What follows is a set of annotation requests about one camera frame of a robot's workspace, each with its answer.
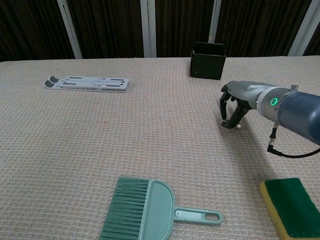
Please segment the yellow sponge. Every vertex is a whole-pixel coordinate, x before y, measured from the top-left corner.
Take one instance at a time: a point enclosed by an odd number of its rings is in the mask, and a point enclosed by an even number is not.
[[[299,178],[264,181],[260,192],[282,240],[320,240],[320,212]]]

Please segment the beige textured tablecloth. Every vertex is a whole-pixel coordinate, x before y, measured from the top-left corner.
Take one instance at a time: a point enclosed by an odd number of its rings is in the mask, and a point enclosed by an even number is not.
[[[189,58],[2,67],[0,239],[97,239],[120,175],[165,181],[178,206],[223,214],[220,226],[175,223],[172,240],[279,239],[259,193],[266,179],[300,178],[319,209],[320,155],[267,153],[273,123],[251,110],[241,129],[224,129],[219,99],[231,80],[320,95],[320,56],[227,58],[221,80],[190,78],[189,67]],[[131,85],[127,93],[45,89],[52,75]],[[282,127],[275,146],[287,154],[318,148]]]

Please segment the black container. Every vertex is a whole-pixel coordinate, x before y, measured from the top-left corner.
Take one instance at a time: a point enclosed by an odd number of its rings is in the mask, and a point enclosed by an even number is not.
[[[223,44],[195,42],[191,53],[190,76],[220,80],[226,60]]]

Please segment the dark curtain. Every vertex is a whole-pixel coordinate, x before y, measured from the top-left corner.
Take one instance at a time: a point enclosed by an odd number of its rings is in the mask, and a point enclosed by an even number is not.
[[[208,42],[214,0],[155,0],[158,57],[190,57]]]
[[[287,56],[311,0],[222,0],[216,43],[228,57]]]
[[[0,0],[0,61],[73,59],[57,0]]]
[[[318,27],[316,28],[303,55],[320,55],[320,23],[318,24]]]
[[[144,56],[140,0],[68,0],[82,56]]]

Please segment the green brush bristles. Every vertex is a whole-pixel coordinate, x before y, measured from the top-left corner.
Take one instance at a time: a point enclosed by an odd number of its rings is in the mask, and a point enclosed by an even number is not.
[[[149,180],[120,177],[100,240],[138,240]]]

